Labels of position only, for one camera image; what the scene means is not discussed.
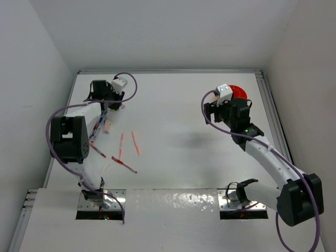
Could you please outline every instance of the metal plate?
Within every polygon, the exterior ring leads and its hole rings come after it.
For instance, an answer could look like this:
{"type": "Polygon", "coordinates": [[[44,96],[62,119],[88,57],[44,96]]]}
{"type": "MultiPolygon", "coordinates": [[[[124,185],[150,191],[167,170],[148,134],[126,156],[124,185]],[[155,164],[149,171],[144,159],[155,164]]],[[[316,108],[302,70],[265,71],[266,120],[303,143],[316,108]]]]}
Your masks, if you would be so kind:
{"type": "MultiPolygon", "coordinates": [[[[117,200],[121,203],[122,207],[125,208],[125,202],[126,202],[126,190],[104,190],[106,193],[112,193],[114,197],[117,198],[117,200]]],[[[108,209],[101,209],[102,212],[111,212],[121,211],[119,204],[111,199],[113,201],[112,205],[108,209]]],[[[99,207],[91,203],[90,201],[85,200],[83,194],[80,194],[79,202],[78,202],[78,208],[77,211],[81,212],[97,212],[99,210],[99,207]]]]}
{"type": "MultiPolygon", "coordinates": [[[[234,192],[236,189],[235,188],[230,188],[227,193],[231,193],[234,192]]],[[[226,199],[225,196],[225,191],[226,189],[218,189],[217,193],[218,193],[218,203],[219,203],[219,210],[220,211],[236,211],[236,208],[232,208],[232,204],[230,204],[228,202],[228,200],[226,199]]],[[[250,204],[248,204],[247,206],[256,204],[256,201],[251,201],[250,204]]],[[[248,212],[252,212],[252,211],[265,211],[266,210],[266,206],[262,203],[257,204],[254,207],[251,207],[249,209],[247,209],[246,211],[248,212]]]]}
{"type": "MultiPolygon", "coordinates": [[[[217,189],[127,189],[125,225],[75,219],[78,199],[78,191],[39,189],[21,252],[286,251],[274,210],[268,207],[269,219],[220,220],[217,189]]],[[[291,249],[310,249],[313,219],[295,227],[280,221],[280,228],[291,249]]],[[[324,252],[321,242],[316,252],[324,252]]]]}

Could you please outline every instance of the metal frame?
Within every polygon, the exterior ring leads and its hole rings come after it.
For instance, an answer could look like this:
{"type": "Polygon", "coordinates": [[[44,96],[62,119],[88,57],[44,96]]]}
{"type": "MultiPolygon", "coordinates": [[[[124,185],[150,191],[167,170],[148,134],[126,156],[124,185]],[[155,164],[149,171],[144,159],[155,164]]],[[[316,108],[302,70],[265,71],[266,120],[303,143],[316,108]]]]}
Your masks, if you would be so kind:
{"type": "Polygon", "coordinates": [[[10,243],[8,252],[19,252],[25,231],[28,225],[30,214],[34,205],[37,190],[28,190],[22,207],[20,218],[17,222],[15,232],[10,243]]]}
{"type": "MultiPolygon", "coordinates": [[[[72,93],[74,91],[74,87],[75,87],[75,83],[76,83],[78,75],[113,74],[113,73],[116,73],[116,72],[123,72],[123,71],[125,71],[125,69],[97,69],[97,70],[87,69],[87,70],[79,71],[77,73],[74,81],[73,81],[73,84],[72,84],[72,87],[71,87],[71,92],[70,92],[69,99],[68,99],[68,102],[67,102],[67,106],[70,103],[70,99],[71,99],[72,93]]],[[[171,73],[172,74],[176,74],[176,73],[178,73],[178,74],[179,73],[180,74],[184,74],[184,73],[185,74],[190,74],[190,73],[204,73],[204,74],[205,73],[206,74],[207,73],[209,73],[209,74],[213,74],[213,73],[214,74],[218,74],[218,73],[222,73],[222,74],[225,74],[225,73],[228,73],[228,74],[234,74],[234,73],[235,74],[239,74],[239,73],[247,74],[248,73],[248,74],[255,74],[256,80],[257,80],[257,83],[258,83],[258,87],[259,87],[259,91],[260,91],[260,94],[261,94],[261,98],[263,100],[262,102],[263,102],[264,107],[265,107],[266,116],[267,116],[267,119],[269,121],[270,129],[271,129],[273,139],[274,139],[274,142],[275,142],[275,147],[289,161],[292,162],[290,151],[289,151],[288,146],[287,146],[286,138],[285,138],[284,132],[282,130],[281,122],[280,122],[280,119],[279,119],[279,116],[278,116],[278,113],[277,113],[277,109],[276,109],[276,106],[275,106],[275,103],[274,103],[269,85],[268,85],[267,81],[265,80],[263,72],[260,69],[245,69],[245,70],[244,69],[183,69],[183,70],[180,70],[180,69],[158,69],[158,70],[155,70],[155,69],[152,69],[152,70],[136,69],[136,70],[127,70],[127,71],[131,71],[132,73],[136,73],[136,74],[137,73],[138,74],[142,74],[142,73],[143,74],[150,74],[150,73],[153,73],[153,74],[155,74],[155,73],[157,73],[157,74],[158,73],[159,74],[163,74],[163,73],[164,74],[171,74],[171,73]]],[[[49,177],[50,177],[53,162],[54,162],[54,159],[51,159],[43,188],[46,188],[47,185],[48,185],[48,180],[49,180],[49,177]]],[[[31,192],[34,192],[34,195],[36,195],[37,190],[29,190],[28,194],[30,194],[31,192]]],[[[24,205],[23,210],[21,212],[21,216],[18,220],[18,224],[17,224],[17,227],[15,229],[15,233],[14,233],[12,242],[10,244],[9,252],[18,252],[19,249],[20,249],[20,246],[21,246],[21,243],[22,243],[22,240],[23,240],[23,237],[24,237],[24,233],[25,233],[26,227],[28,225],[28,220],[29,220],[30,214],[32,212],[33,203],[34,203],[34,201],[32,199],[29,199],[28,201],[25,201],[26,205],[24,205]]]]}

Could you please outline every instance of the red marker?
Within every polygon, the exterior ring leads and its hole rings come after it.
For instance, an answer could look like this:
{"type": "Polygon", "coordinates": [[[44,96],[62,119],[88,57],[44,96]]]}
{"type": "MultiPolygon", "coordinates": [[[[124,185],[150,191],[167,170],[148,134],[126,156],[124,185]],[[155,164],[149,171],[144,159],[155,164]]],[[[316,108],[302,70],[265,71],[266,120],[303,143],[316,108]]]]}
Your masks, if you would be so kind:
{"type": "Polygon", "coordinates": [[[92,143],[90,143],[90,146],[97,151],[103,158],[106,158],[106,155],[104,153],[102,153],[100,150],[97,149],[97,147],[95,147],[92,143]]]}
{"type": "Polygon", "coordinates": [[[91,137],[91,143],[94,143],[98,134],[99,134],[99,131],[101,129],[101,125],[98,125],[98,128],[96,129],[96,132],[94,133],[94,135],[91,137]]]}
{"type": "Polygon", "coordinates": [[[134,142],[134,145],[135,145],[135,149],[137,150],[136,152],[137,152],[138,156],[140,156],[140,149],[139,149],[138,144],[136,143],[137,141],[135,139],[135,134],[134,134],[133,131],[132,131],[132,138],[133,138],[133,142],[134,142]]]}
{"type": "Polygon", "coordinates": [[[118,159],[121,159],[121,153],[122,153],[122,146],[124,143],[124,133],[121,134],[121,139],[120,139],[120,145],[119,145],[119,156],[118,159]]]}
{"type": "Polygon", "coordinates": [[[137,174],[138,172],[133,170],[132,168],[130,168],[128,165],[124,164],[121,160],[116,159],[114,156],[112,156],[112,160],[116,161],[118,164],[121,164],[123,166],[125,166],[126,168],[128,168],[131,172],[134,172],[135,174],[137,174]]]}
{"type": "Polygon", "coordinates": [[[92,132],[90,134],[90,137],[89,139],[91,139],[91,137],[93,137],[93,135],[95,134],[95,131],[96,131],[96,128],[98,127],[99,125],[99,120],[96,122],[96,124],[94,125],[93,129],[92,129],[92,132]]]}

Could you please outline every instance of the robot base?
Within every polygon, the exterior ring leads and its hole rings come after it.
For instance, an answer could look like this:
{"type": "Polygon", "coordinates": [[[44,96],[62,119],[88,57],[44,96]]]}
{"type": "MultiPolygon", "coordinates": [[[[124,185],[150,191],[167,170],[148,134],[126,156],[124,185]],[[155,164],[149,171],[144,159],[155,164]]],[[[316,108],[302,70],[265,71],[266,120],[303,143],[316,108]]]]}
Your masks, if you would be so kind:
{"type": "MultiPolygon", "coordinates": [[[[126,190],[104,190],[104,192],[112,193],[114,197],[125,208],[126,190]]],[[[102,208],[95,205],[89,200],[85,200],[84,195],[81,193],[78,202],[76,219],[100,219],[100,220],[122,220],[122,213],[119,204],[113,199],[109,199],[111,205],[109,208],[102,208]]]]}

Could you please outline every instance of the red object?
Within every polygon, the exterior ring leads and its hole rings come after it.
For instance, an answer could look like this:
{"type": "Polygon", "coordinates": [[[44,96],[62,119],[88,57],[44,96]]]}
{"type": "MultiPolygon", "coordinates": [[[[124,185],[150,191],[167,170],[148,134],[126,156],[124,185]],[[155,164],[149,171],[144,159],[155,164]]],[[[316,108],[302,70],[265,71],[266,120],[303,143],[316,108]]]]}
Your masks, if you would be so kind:
{"type": "Polygon", "coordinates": [[[102,153],[100,150],[97,149],[97,147],[95,147],[92,143],[90,143],[90,146],[98,152],[99,155],[101,155],[103,158],[106,158],[106,155],[104,153],[102,153]]]}
{"type": "Polygon", "coordinates": [[[119,159],[116,159],[114,156],[112,156],[112,160],[113,161],[116,161],[118,164],[121,164],[123,166],[125,166],[126,168],[128,168],[131,172],[134,172],[135,174],[137,174],[138,172],[133,170],[132,168],[130,168],[128,165],[124,164],[124,162],[122,162],[121,160],[119,159]]]}
{"type": "Polygon", "coordinates": [[[242,89],[239,86],[235,86],[235,85],[229,85],[229,87],[231,87],[232,91],[233,91],[233,97],[234,98],[242,98],[247,100],[247,94],[244,91],[244,89],[242,89]]]}
{"type": "Polygon", "coordinates": [[[134,142],[134,145],[135,145],[135,149],[137,150],[136,152],[137,152],[138,156],[140,156],[140,149],[139,149],[138,144],[136,143],[137,141],[135,139],[135,134],[134,134],[133,131],[132,131],[132,138],[133,138],[133,142],[134,142]]]}
{"type": "Polygon", "coordinates": [[[121,159],[121,154],[122,154],[122,145],[124,142],[124,133],[121,134],[121,139],[120,139],[120,145],[119,145],[119,160],[121,159]]]}

